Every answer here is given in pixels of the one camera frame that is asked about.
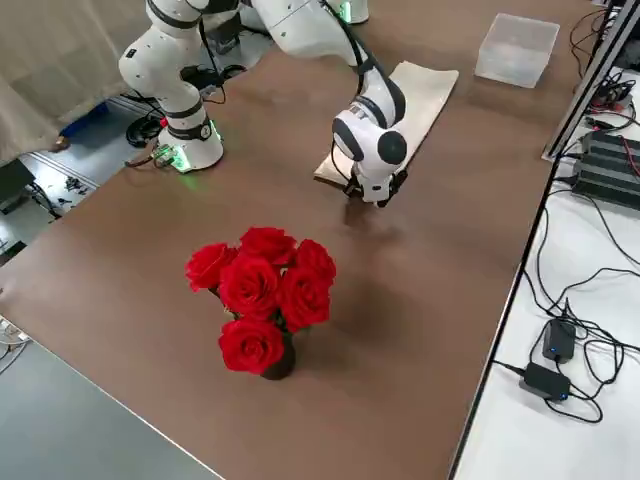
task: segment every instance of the rose bouquet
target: rose bouquet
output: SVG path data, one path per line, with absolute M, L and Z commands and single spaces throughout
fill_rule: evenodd
M 239 248 L 217 243 L 195 252 L 186 276 L 234 317 L 218 340 L 227 368 L 279 380 L 295 366 L 292 335 L 329 319 L 336 266 L 313 240 L 297 245 L 284 230 L 250 228 Z

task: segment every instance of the tabletop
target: tabletop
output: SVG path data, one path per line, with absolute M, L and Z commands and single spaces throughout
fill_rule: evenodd
M 273 51 L 210 109 L 218 165 L 122 171 L 0 271 L 9 320 L 228 479 L 446 476 L 571 99 L 581 0 L 370 3 L 359 31 L 389 70 L 461 72 L 386 209 L 312 180 L 350 69 Z M 562 25 L 536 89 L 472 76 L 499 11 Z M 226 317 L 183 278 L 193 250 L 252 225 L 338 265 L 331 320 L 297 340 L 281 383 L 225 369 Z
M 612 74 L 618 73 L 614 68 Z M 622 81 L 635 80 L 640 74 L 623 72 Z M 637 104 L 640 86 L 634 86 L 631 95 Z M 602 114 L 598 120 L 612 125 L 623 125 L 626 120 L 616 115 Z M 569 141 L 571 152 L 581 151 L 579 139 L 591 129 L 581 122 Z M 631 125 L 614 135 L 640 139 L 640 127 Z M 574 160 L 564 158 L 557 177 L 573 174 Z M 566 188 L 556 183 L 553 191 Z M 603 215 L 616 240 L 631 256 L 640 258 L 637 238 L 640 236 L 640 214 L 629 208 L 598 201 Z M 549 212 L 548 240 L 540 256 L 540 271 L 545 288 L 556 296 L 567 285 L 589 278 L 601 267 L 631 269 L 629 262 L 611 242 L 593 204 L 568 193 L 550 197 L 545 206 Z M 544 301 L 540 283 L 535 275 L 536 257 L 540 249 L 546 221 L 536 227 L 531 254 L 524 259 L 530 273 L 537 298 Z M 638 280 L 629 275 L 606 273 L 588 286 L 569 294 L 572 308 L 579 316 L 585 315 L 618 340 L 640 345 L 640 325 L 637 321 L 640 301 L 635 294 Z M 499 339 L 495 359 L 523 366 L 528 352 L 548 317 L 534 303 L 531 287 L 525 279 L 516 282 L 514 302 L 504 318 L 504 331 Z M 604 349 L 590 355 L 597 372 L 604 378 L 613 368 L 611 350 Z M 536 363 L 553 367 L 539 353 Z M 593 393 L 597 387 L 585 368 L 582 348 L 563 371 L 572 381 Z M 460 462 L 455 480 L 474 478 L 533 479 L 544 476 L 559 478 L 633 479 L 640 469 L 640 458 L 631 445 L 640 442 L 640 415 L 636 399 L 640 394 L 640 357 L 631 353 L 624 362 L 616 383 L 607 387 L 597 401 L 603 410 L 602 423 L 586 425 L 559 417 L 544 403 L 517 386 L 513 373 L 499 365 L 489 366 L 489 376 L 482 387 L 477 410 L 469 425 L 469 434 L 460 448 Z M 585 418 L 596 418 L 593 406 L 571 399 L 562 408 Z M 549 438 L 562 439 L 558 443 Z

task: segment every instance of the brown table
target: brown table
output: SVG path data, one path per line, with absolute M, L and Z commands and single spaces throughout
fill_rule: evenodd
M 444 478 L 576 81 L 568 31 L 589 8 L 372 0 L 361 32 L 384 64 L 461 72 L 387 209 L 363 216 L 311 179 L 350 70 L 273 51 L 211 108 L 218 166 L 120 172 L 0 271 L 0 311 L 227 479 Z M 562 25 L 535 90 L 472 77 L 497 12 Z M 314 238 L 339 268 L 331 322 L 298 338 L 281 383 L 225 370 L 227 318 L 182 276 L 192 250 L 251 225 Z

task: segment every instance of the red wire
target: red wire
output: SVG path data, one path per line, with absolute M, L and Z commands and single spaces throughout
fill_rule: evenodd
M 620 136 L 620 138 L 622 139 L 622 144 L 624 145 L 624 149 L 627 151 L 627 156 L 629 157 L 629 163 L 631 164 L 631 167 L 636 172 L 636 175 L 640 177 L 640 168 L 638 168 L 638 166 L 636 165 L 636 162 L 633 160 L 633 155 L 631 153 L 631 149 L 629 148 L 629 144 L 627 143 L 627 139 L 624 138 L 623 136 Z

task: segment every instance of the red rose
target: red rose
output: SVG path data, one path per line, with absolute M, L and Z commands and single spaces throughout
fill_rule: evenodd
M 280 309 L 287 329 L 295 333 L 329 319 L 329 284 L 305 267 L 287 270 L 282 280 Z
M 282 358 L 282 332 L 272 323 L 243 318 L 222 327 L 218 340 L 229 370 L 264 373 Z
M 216 243 L 201 248 L 191 256 L 186 265 L 186 275 L 191 280 L 191 289 L 216 288 L 220 283 L 220 272 L 238 255 L 237 248 L 225 243 Z
M 273 265 L 288 264 L 295 254 L 296 240 L 278 228 L 250 228 L 242 238 L 241 251 L 253 257 L 264 257 Z
M 232 312 L 266 319 L 278 308 L 279 284 L 268 261 L 240 254 L 222 271 L 220 300 Z
M 336 264 L 327 249 L 313 240 L 302 241 L 296 254 L 296 265 L 310 268 L 330 284 L 336 277 Z

